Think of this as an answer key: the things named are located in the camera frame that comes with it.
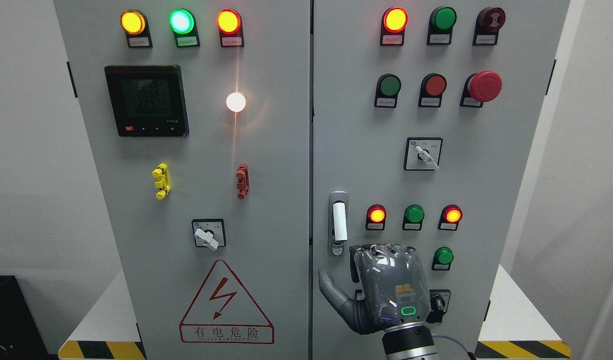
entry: gray metal panel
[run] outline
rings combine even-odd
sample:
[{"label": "gray metal panel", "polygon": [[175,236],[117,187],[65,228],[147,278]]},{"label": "gray metal panel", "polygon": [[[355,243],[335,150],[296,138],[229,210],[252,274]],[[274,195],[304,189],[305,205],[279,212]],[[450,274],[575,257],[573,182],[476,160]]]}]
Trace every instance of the gray metal panel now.
[{"label": "gray metal panel", "polygon": [[[55,7],[148,358],[306,358],[309,1],[56,0]],[[176,7],[195,15],[200,48],[176,48],[168,23]],[[242,16],[244,48],[220,48],[215,16],[225,7]],[[119,22],[126,9],[147,16],[153,48],[128,48]],[[171,64],[181,66],[190,135],[119,137],[104,66]],[[247,107],[235,119],[224,102],[236,89]],[[151,177],[160,162],[172,183],[162,201]],[[251,178],[244,200],[236,199],[241,162]],[[194,245],[191,220],[207,218],[225,222],[227,246],[217,252]],[[181,342],[179,323],[218,258],[272,322],[275,344]]]},{"label": "gray metal panel", "polygon": [[[348,193],[348,245],[396,242],[421,250],[432,289],[450,289],[448,313],[433,332],[457,337],[475,349],[497,265],[522,180],[540,107],[549,82],[567,0],[403,0],[385,3],[323,0],[315,3],[313,270],[330,269],[348,294],[353,285],[348,253],[327,251],[329,194]],[[388,7],[409,14],[403,47],[380,47],[380,21]],[[426,45],[429,16],[439,6],[457,11],[452,44]],[[498,45],[472,46],[476,16],[502,7],[506,23]],[[481,109],[459,107],[465,80],[494,70],[504,86]],[[402,80],[396,109],[374,108],[376,82],[393,73]],[[428,73],[448,80],[442,107],[419,108]],[[439,171],[404,171],[407,137],[441,137]],[[387,211],[385,231],[365,231],[373,204]],[[422,205],[421,231],[402,231],[404,210]],[[456,232],[437,230],[444,206],[457,204],[464,218]],[[455,253],[450,271],[431,271],[435,250]],[[317,289],[313,292],[313,358],[380,359],[381,333],[350,331]],[[466,355],[439,340],[441,357]]]}]

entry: warning triangle sign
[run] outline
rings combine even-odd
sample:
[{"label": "warning triangle sign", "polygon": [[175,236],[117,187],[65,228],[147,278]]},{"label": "warning triangle sign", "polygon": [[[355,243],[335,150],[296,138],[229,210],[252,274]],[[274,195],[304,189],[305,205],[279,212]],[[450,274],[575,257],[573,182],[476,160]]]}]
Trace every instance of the warning triangle sign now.
[{"label": "warning triangle sign", "polygon": [[184,343],[273,344],[265,312],[222,259],[215,260],[180,322]]}]

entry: yellow terminal block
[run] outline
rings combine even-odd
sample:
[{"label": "yellow terminal block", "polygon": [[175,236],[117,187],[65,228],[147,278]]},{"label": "yellow terminal block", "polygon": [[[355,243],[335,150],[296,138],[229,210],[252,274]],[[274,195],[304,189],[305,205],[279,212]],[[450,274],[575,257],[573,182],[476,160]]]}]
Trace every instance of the yellow terminal block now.
[{"label": "yellow terminal block", "polygon": [[151,176],[155,178],[156,189],[159,189],[158,192],[155,193],[155,198],[158,200],[162,200],[169,195],[171,192],[171,182],[169,180],[169,166],[164,162],[161,162],[152,172]]}]

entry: white switch handle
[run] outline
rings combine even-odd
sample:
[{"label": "white switch handle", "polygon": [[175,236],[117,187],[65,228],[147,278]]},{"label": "white switch handle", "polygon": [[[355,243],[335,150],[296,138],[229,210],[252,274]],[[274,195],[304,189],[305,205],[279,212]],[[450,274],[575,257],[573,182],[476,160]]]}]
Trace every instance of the white switch handle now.
[{"label": "white switch handle", "polygon": [[201,228],[197,228],[197,230],[195,230],[195,234],[193,234],[193,237],[195,237],[195,239],[201,239],[207,248],[213,251],[218,250],[218,246],[220,243],[218,243],[218,240],[213,239],[212,232],[204,231]]},{"label": "white switch handle", "polygon": [[416,146],[415,150],[418,151],[418,155],[420,156],[420,159],[422,159],[422,161],[425,162],[425,164],[433,166],[436,170],[440,170],[440,167],[438,166],[437,162],[435,162],[435,159],[433,159],[433,157],[429,155],[428,152],[426,152],[420,146]]},{"label": "white switch handle", "polygon": [[333,203],[333,229],[335,241],[345,242],[348,240],[346,231],[346,205],[342,201]]}]

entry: robotic hand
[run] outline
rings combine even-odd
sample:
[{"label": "robotic hand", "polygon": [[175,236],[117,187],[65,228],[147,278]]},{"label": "robotic hand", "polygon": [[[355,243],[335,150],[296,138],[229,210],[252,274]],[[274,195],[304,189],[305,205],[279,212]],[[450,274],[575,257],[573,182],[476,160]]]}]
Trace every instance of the robotic hand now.
[{"label": "robotic hand", "polygon": [[319,269],[320,292],[361,335],[384,330],[387,360],[438,360],[431,331],[423,324],[430,312],[429,288],[415,248],[398,244],[351,246],[350,275],[362,283],[364,300],[337,287],[331,273]]}]

